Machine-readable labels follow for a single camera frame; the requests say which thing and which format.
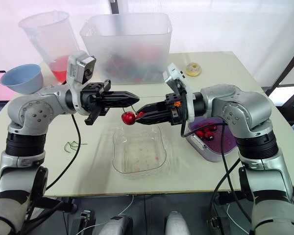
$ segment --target cherry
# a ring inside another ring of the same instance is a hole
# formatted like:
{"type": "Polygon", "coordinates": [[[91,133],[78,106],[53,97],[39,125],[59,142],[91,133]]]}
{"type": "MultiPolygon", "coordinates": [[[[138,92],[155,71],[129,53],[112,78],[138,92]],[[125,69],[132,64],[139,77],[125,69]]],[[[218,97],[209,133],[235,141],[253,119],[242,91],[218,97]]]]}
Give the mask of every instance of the cherry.
{"type": "Polygon", "coordinates": [[[210,131],[216,131],[217,128],[218,128],[218,126],[210,126],[210,127],[209,127],[209,130],[210,130],[210,131]]]}
{"type": "Polygon", "coordinates": [[[144,115],[145,114],[145,112],[143,112],[143,111],[140,111],[137,115],[136,115],[136,118],[140,118],[142,115],[144,115]]]}
{"type": "Polygon", "coordinates": [[[203,139],[204,138],[204,133],[202,131],[196,131],[195,134],[200,138],[203,139]]]}
{"type": "Polygon", "coordinates": [[[211,131],[205,132],[204,136],[207,141],[212,141],[215,137],[214,133],[212,133],[211,131]]]}
{"type": "Polygon", "coordinates": [[[121,119],[126,125],[133,125],[136,117],[132,112],[125,112],[121,115],[121,119]]]}

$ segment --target light blue bowl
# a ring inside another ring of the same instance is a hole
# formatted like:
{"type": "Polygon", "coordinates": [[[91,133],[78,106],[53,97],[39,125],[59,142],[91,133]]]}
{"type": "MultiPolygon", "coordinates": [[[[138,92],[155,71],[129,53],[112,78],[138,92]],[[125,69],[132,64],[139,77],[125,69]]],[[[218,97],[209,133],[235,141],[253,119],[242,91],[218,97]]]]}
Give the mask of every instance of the light blue bowl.
{"type": "Polygon", "coordinates": [[[17,66],[4,74],[0,83],[21,94],[32,94],[43,87],[44,78],[39,65],[17,66]]]}

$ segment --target measuring cup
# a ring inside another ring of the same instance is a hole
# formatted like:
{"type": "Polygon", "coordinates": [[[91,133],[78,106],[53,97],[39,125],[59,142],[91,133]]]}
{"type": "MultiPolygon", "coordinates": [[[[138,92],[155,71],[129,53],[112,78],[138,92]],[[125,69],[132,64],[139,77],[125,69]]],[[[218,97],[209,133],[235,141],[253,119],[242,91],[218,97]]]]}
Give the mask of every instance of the measuring cup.
{"type": "Polygon", "coordinates": [[[55,77],[64,82],[69,55],[79,50],[69,14],[63,11],[40,13],[21,20],[19,27],[25,31],[55,77]]]}

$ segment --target purple container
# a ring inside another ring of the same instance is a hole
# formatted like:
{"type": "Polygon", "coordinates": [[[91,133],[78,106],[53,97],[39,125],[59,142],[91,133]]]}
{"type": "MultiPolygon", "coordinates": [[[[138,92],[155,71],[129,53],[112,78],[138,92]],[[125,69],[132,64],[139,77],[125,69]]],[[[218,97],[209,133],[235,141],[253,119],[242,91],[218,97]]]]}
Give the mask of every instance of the purple container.
{"type": "MultiPolygon", "coordinates": [[[[203,116],[196,117],[194,122],[189,123],[188,131],[195,130],[201,126],[213,124],[213,123],[221,123],[222,119],[218,117],[205,118],[203,116]]],[[[212,141],[207,141],[205,139],[200,139],[196,134],[192,134],[186,137],[187,141],[200,153],[206,160],[210,162],[220,162],[222,161],[221,155],[221,132],[222,126],[217,126],[217,130],[213,132],[214,139],[212,141]]],[[[228,154],[235,147],[235,138],[231,134],[228,126],[224,127],[224,154],[228,154]]]]}

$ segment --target table surface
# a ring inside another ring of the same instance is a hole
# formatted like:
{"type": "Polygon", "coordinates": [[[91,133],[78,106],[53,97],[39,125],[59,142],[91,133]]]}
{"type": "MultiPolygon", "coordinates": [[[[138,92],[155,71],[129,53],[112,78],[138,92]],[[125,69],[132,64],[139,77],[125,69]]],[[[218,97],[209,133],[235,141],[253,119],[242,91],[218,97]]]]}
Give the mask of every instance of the table surface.
{"type": "MultiPolygon", "coordinates": [[[[241,88],[243,91],[254,91],[264,94],[257,82],[248,73],[232,52],[200,52],[170,54],[169,62],[174,62],[184,70],[190,62],[197,62],[202,74],[187,77],[194,92],[201,88],[227,83],[241,88]]],[[[53,75],[46,65],[42,66],[45,84],[52,81],[53,75]]],[[[112,85],[112,91],[129,91],[141,99],[134,105],[139,109],[147,103],[164,100],[165,94],[172,91],[166,84],[112,85]]],[[[271,120],[279,146],[282,148],[286,165],[294,185],[294,131],[272,104],[271,120]]],[[[180,137],[180,125],[171,126],[161,123],[159,127],[167,139],[168,160],[165,171],[155,175],[123,176],[112,166],[114,146],[112,137],[121,121],[122,109],[110,109],[105,117],[99,117],[93,126],[86,126],[85,117],[76,114],[82,143],[80,153],[75,162],[62,178],[45,196],[86,196],[102,194],[127,193],[161,193],[161,192],[198,192],[212,191],[225,174],[222,162],[212,163],[200,156],[186,139],[180,137]]],[[[5,149],[7,126],[10,119],[7,106],[0,112],[0,155],[5,149]]],[[[48,183],[51,183],[74,155],[67,153],[65,144],[77,141],[76,129],[69,115],[58,116],[50,125],[45,145],[46,157],[43,164],[49,169],[48,183]]],[[[227,157],[231,166],[238,158],[235,148],[227,157]]],[[[240,188],[238,167],[231,174],[233,187],[240,188]]],[[[220,188],[228,190],[224,182],[220,188]]]]}

